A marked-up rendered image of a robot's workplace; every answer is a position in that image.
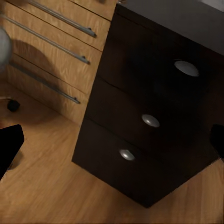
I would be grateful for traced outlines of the swivel chair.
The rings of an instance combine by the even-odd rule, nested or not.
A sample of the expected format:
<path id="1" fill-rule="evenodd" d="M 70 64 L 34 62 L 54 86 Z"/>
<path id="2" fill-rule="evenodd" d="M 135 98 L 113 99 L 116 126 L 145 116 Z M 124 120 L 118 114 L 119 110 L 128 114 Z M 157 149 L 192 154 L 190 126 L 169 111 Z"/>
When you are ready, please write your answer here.
<path id="1" fill-rule="evenodd" d="M 11 37 L 8 35 L 2 27 L 0 27 L 0 70 L 2 70 L 10 61 L 14 53 L 14 47 L 11 40 Z M 11 99 L 10 95 L 0 96 L 1 100 L 8 100 L 7 109 L 16 112 L 20 107 L 20 104 L 17 101 Z"/>

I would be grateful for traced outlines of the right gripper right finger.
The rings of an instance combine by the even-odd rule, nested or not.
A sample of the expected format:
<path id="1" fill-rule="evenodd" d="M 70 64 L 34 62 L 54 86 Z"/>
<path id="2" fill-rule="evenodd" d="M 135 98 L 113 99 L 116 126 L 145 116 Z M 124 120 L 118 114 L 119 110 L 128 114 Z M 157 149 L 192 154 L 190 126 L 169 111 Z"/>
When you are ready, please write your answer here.
<path id="1" fill-rule="evenodd" d="M 224 162 L 224 126 L 214 124 L 210 132 L 209 140 Z"/>

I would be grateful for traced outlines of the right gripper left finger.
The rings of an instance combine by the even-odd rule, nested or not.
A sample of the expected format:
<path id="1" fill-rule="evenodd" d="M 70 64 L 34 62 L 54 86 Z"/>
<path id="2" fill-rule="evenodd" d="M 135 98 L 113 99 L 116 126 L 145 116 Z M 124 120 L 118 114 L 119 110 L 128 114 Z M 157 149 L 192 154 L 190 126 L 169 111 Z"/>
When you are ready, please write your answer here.
<path id="1" fill-rule="evenodd" d="M 24 143 L 20 124 L 0 129 L 0 180 Z"/>

